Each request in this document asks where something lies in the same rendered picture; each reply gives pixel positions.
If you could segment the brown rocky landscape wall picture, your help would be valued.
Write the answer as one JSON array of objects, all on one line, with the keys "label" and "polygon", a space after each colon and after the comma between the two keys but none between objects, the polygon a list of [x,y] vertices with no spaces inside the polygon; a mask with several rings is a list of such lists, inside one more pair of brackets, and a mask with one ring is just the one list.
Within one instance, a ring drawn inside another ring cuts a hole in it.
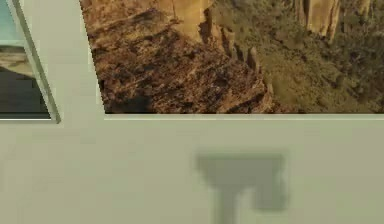
[{"label": "brown rocky landscape wall picture", "polygon": [[384,0],[79,0],[108,114],[384,114]]}]

